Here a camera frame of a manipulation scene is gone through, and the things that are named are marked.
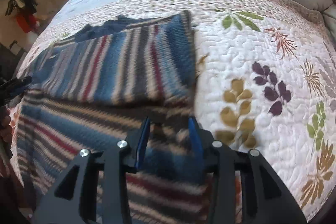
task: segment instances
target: metal screw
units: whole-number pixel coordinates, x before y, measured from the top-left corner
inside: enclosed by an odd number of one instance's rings
[[[123,148],[126,147],[128,145],[128,143],[125,140],[121,140],[117,143],[119,148]]]
[[[212,146],[213,147],[217,147],[217,148],[219,148],[219,147],[222,147],[222,143],[220,142],[220,141],[213,141],[212,142]]]
[[[86,157],[88,154],[90,153],[89,150],[87,149],[82,149],[79,154],[82,156],[82,157]]]
[[[251,154],[251,156],[253,156],[253,157],[258,157],[259,154],[260,154],[260,152],[259,152],[257,149],[252,149],[252,150],[250,151],[250,154]]]

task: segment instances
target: striped blanket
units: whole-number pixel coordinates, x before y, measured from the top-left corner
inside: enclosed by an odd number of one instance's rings
[[[155,124],[142,170],[127,176],[133,222],[204,220],[210,187],[188,138],[195,84],[189,12],[119,27],[57,42],[26,70],[33,85],[23,98],[17,151],[31,205],[80,149],[108,149],[149,117]]]

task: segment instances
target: blue gripper pad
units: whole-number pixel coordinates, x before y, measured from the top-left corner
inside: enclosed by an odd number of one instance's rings
[[[141,130],[141,137],[138,143],[138,147],[136,149],[136,163],[135,163],[136,169],[141,168],[143,159],[145,157],[148,138],[151,132],[151,121],[149,120],[149,118],[146,118],[146,120],[142,123],[140,130]]]
[[[203,147],[201,139],[198,135],[198,124],[195,124],[196,120],[192,117],[188,120],[188,128],[189,128],[189,137],[191,141],[192,151],[196,159],[198,160],[199,164],[203,166]]]

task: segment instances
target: purple leaf print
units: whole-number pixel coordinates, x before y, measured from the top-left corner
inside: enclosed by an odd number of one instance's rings
[[[261,76],[257,76],[256,78],[253,79],[257,85],[265,85],[267,83],[267,80],[264,79]]]
[[[269,73],[269,79],[271,80],[272,85],[276,85],[278,82],[278,78],[274,72]]]
[[[270,72],[269,66],[263,66],[262,68],[264,70],[264,75],[267,77],[269,75],[269,72]]]
[[[280,92],[280,96],[284,96],[286,93],[286,85],[283,81],[279,82],[278,84],[278,90]]]
[[[260,66],[259,63],[257,62],[254,62],[253,65],[252,65],[252,70],[259,74],[259,75],[264,75],[264,70],[262,69],[262,67]]]
[[[265,87],[265,97],[270,101],[275,101],[279,98],[279,95],[274,89],[267,86]]]
[[[276,101],[268,111],[268,113],[272,113],[274,116],[279,116],[281,112],[282,112],[282,104],[280,101]]]
[[[286,90],[286,93],[282,97],[288,103],[292,99],[291,92],[289,90]]]

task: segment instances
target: white quilted bedspread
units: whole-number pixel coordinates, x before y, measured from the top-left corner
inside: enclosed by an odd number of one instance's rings
[[[310,220],[336,184],[335,50],[319,12],[290,0],[120,0],[48,27],[19,73],[85,24],[182,9],[195,30],[197,120],[232,148],[259,149]]]

